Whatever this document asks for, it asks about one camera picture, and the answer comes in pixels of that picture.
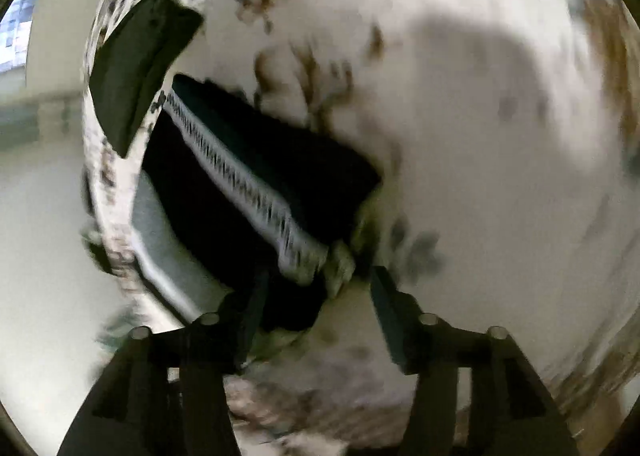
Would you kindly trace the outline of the window with white frame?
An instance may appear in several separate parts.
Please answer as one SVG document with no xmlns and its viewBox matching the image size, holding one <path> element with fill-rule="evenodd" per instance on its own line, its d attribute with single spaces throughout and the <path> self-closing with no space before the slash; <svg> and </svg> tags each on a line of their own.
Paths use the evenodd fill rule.
<svg viewBox="0 0 640 456">
<path fill-rule="evenodd" d="M 32 16 L 36 3 L 37 0 L 13 0 L 1 20 L 0 71 L 2 73 L 26 65 Z"/>
</svg>

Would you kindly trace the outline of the flat black storage box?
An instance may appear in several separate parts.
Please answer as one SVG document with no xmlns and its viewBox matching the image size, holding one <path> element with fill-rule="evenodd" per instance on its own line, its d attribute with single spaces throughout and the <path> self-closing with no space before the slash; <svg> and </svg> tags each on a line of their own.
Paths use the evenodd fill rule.
<svg viewBox="0 0 640 456">
<path fill-rule="evenodd" d="M 126 157 L 169 66 L 203 17 L 177 0 L 142 0 L 96 53 L 89 89 L 106 140 Z"/>
</svg>

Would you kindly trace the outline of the white floral bed sheet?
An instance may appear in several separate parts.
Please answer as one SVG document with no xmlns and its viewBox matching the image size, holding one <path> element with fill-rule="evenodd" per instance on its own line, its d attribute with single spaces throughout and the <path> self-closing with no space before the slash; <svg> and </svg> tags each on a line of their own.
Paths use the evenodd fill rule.
<svg viewBox="0 0 640 456">
<path fill-rule="evenodd" d="M 349 146 L 381 178 L 352 276 L 311 328 L 263 332 L 254 288 L 257 332 L 224 377 L 237 455 L 393 455 L 418 378 L 390 358 L 376 267 L 451 326 L 508 331 L 578 454 L 590 410 L 639 372 L 639 1 L 177 0 L 203 23 L 120 157 L 89 78 L 140 1 L 100 1 L 82 65 L 91 250 L 130 294 L 135 328 L 175 331 L 224 300 L 183 313 L 132 224 L 176 75 Z"/>
</svg>

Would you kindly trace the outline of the black patterned knit garment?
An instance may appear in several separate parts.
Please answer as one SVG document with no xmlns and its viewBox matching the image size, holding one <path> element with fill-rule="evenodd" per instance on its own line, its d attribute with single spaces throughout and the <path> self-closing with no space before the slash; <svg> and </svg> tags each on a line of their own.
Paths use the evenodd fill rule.
<svg viewBox="0 0 640 456">
<path fill-rule="evenodd" d="M 212 82 L 178 74 L 157 106 L 134 198 L 139 253 L 181 291 L 188 317 L 258 287 L 263 332 L 311 328 L 352 276 L 350 242 L 378 171 Z"/>
</svg>

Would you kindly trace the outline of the grey green curtain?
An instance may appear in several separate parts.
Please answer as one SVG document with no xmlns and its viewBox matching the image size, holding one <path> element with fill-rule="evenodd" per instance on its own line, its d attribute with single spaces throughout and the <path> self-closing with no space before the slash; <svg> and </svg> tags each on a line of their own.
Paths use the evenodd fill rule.
<svg viewBox="0 0 640 456">
<path fill-rule="evenodd" d="M 1 152 L 81 135 L 81 96 L 16 101 L 1 106 Z"/>
</svg>

